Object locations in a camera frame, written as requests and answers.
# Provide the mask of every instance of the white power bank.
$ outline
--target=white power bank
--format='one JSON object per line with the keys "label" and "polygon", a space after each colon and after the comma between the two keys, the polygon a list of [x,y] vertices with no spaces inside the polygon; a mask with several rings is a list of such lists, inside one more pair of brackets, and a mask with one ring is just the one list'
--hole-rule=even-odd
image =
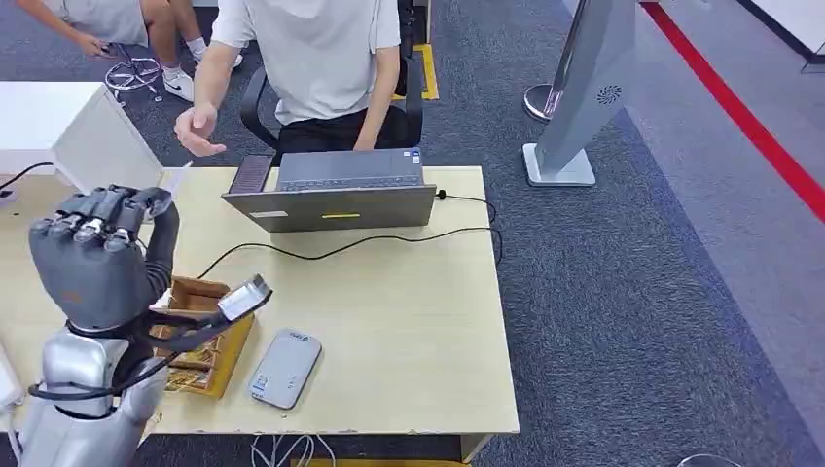
{"label": "white power bank", "polygon": [[279,409],[292,409],[320,354],[318,339],[294,329],[278,331],[249,381],[249,393]]}
{"label": "white power bank", "polygon": [[6,350],[0,344],[0,409],[18,402],[23,397],[18,377],[12,369],[12,364],[6,358]]}

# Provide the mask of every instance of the power cord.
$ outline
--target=power cord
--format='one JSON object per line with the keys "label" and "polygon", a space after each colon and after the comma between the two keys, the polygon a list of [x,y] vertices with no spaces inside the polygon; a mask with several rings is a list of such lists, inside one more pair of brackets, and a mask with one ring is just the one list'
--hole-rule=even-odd
{"label": "power cord", "polygon": [[276,457],[278,453],[278,446],[280,445],[281,441],[283,441],[284,437],[274,435],[272,436],[272,454],[269,458],[267,458],[267,456],[263,452],[261,452],[260,449],[258,449],[258,441],[261,439],[262,436],[263,435],[256,436],[255,440],[252,442],[252,446],[250,447],[252,456],[252,467],[258,467],[256,462],[259,457],[264,461],[264,464],[267,467],[281,467],[281,465],[289,459],[289,454],[292,453],[292,451],[301,441],[305,441],[306,444],[304,445],[304,452],[301,454],[301,458],[298,460],[295,466],[307,467],[309,465],[309,462],[312,461],[312,457],[314,457],[315,455],[315,438],[317,438],[318,441],[321,442],[322,445],[324,445],[324,448],[326,448],[327,452],[330,454],[330,459],[332,460],[333,464],[332,467],[336,467],[335,453],[333,452],[332,448],[330,448],[330,445],[328,445],[327,442],[320,437],[320,435],[300,436],[297,440],[295,440],[292,446],[290,446],[289,449],[287,449],[287,451],[284,453],[281,459],[277,462]]}
{"label": "power cord", "polygon": [[489,223],[490,224],[495,222],[495,218],[498,215],[498,211],[495,208],[495,204],[491,203],[490,201],[488,201],[486,199],[473,198],[473,197],[458,197],[456,195],[448,195],[447,190],[439,190],[438,193],[436,194],[436,198],[438,198],[440,200],[445,200],[447,198],[450,198],[450,199],[464,199],[466,201],[483,202],[489,208]]}
{"label": "power cord", "polygon": [[[484,204],[486,204],[489,207],[489,211],[490,211],[489,222],[490,222],[490,224],[492,224],[492,222],[495,221],[495,217],[496,217],[496,214],[497,214],[495,205],[493,205],[493,203],[487,201],[486,199],[471,198],[471,197],[458,197],[458,196],[455,196],[455,195],[448,195],[445,190],[439,190],[438,193],[436,194],[436,198],[441,199],[441,200],[450,198],[450,199],[464,199],[464,200],[470,200],[470,201],[483,202]],[[209,265],[209,267],[206,268],[206,270],[204,272],[202,272],[197,277],[197,279],[203,279],[204,277],[206,277],[206,275],[209,274],[210,272],[212,272],[212,270],[215,269],[215,267],[218,266],[218,264],[220,264],[222,261],[224,261],[224,259],[226,259],[232,253],[234,253],[235,251],[237,251],[241,248],[249,248],[249,247],[267,248],[268,250],[275,251],[275,252],[280,253],[282,255],[291,256],[291,257],[299,259],[299,260],[320,261],[320,260],[325,260],[325,259],[327,259],[331,256],[337,255],[341,252],[344,252],[344,251],[346,251],[350,248],[354,248],[354,247],[356,247],[356,246],[358,246],[362,243],[366,243],[368,241],[374,241],[374,240],[399,240],[399,241],[404,241],[406,243],[422,243],[424,241],[437,240],[439,238],[444,238],[445,236],[450,236],[450,235],[454,235],[454,234],[460,234],[460,233],[465,233],[465,232],[484,232],[484,231],[495,234],[495,238],[497,239],[497,243],[498,243],[498,258],[496,258],[496,260],[495,260],[495,265],[498,266],[501,263],[501,260],[504,258],[504,238],[502,237],[501,231],[499,231],[498,229],[495,229],[494,227],[464,227],[464,228],[461,228],[461,229],[455,229],[453,231],[449,231],[449,232],[445,232],[445,233],[438,233],[436,235],[426,236],[424,238],[407,238],[405,236],[400,236],[400,235],[374,235],[374,236],[368,236],[366,238],[361,238],[360,240],[353,241],[352,243],[348,243],[348,244],[342,246],[341,248],[336,248],[335,250],[329,251],[327,253],[324,253],[324,254],[318,255],[318,256],[306,256],[306,255],[302,255],[302,254],[299,254],[299,253],[294,253],[292,251],[284,250],[283,248],[278,248],[277,246],[269,245],[269,244],[266,244],[266,243],[254,243],[254,242],[241,243],[239,245],[236,245],[236,246],[230,248],[224,254],[222,254],[220,257],[218,257],[217,260],[213,261],[212,264]]]}
{"label": "power cord", "polygon": [[17,182],[17,180],[19,180],[19,179],[20,179],[20,177],[22,177],[22,176],[23,176],[23,175],[25,175],[26,173],[28,173],[28,172],[30,172],[30,171],[32,171],[32,170],[34,170],[35,168],[37,168],[37,167],[45,167],[45,166],[47,166],[47,165],[54,165],[54,164],[53,164],[53,163],[51,163],[51,162],[38,162],[38,163],[35,163],[35,164],[32,164],[32,165],[28,166],[28,167],[27,167],[27,168],[25,168],[25,169],[24,169],[21,173],[19,173],[19,174],[15,175],[15,176],[14,176],[14,177],[12,177],[10,180],[8,180],[8,181],[6,181],[6,182],[3,182],[3,185],[0,185],[0,190],[3,190],[4,188],[6,188],[6,187],[10,186],[11,184],[13,184],[13,183]]}

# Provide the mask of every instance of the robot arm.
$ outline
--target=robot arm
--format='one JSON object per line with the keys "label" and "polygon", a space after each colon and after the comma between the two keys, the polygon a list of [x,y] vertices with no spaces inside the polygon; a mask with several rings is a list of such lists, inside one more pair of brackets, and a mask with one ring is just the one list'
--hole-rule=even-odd
{"label": "robot arm", "polygon": [[[136,241],[147,216],[155,227],[144,255]],[[171,282],[179,224],[169,192],[110,186],[71,197],[31,227],[32,259],[67,321],[44,346],[43,381],[29,387],[23,467],[127,465],[177,355],[154,358],[152,347],[193,350],[271,296],[256,275],[204,320],[150,311]],[[159,324],[178,331],[154,338]]]}

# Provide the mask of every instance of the chair base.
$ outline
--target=chair base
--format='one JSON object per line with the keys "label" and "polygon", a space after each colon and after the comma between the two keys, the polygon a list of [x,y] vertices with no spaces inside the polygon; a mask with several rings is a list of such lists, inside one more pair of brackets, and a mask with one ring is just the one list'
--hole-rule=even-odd
{"label": "chair base", "polygon": [[115,100],[121,104],[121,107],[126,106],[126,103],[120,100],[122,91],[139,90],[141,88],[149,90],[155,102],[161,102],[163,96],[152,85],[161,73],[161,65],[156,60],[151,58],[127,58],[126,61],[109,68],[103,82],[114,94]]}

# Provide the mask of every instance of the black pants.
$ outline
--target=black pants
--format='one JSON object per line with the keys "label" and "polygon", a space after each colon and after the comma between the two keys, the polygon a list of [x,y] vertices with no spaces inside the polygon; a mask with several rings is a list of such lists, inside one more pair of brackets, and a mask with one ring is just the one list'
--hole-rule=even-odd
{"label": "black pants", "polygon": [[[320,151],[348,151],[355,146],[367,111],[362,110],[330,120],[311,119],[292,122],[281,128],[278,136],[278,152],[313,153]],[[407,128],[407,115],[398,107],[390,106],[376,148],[403,146]]]}

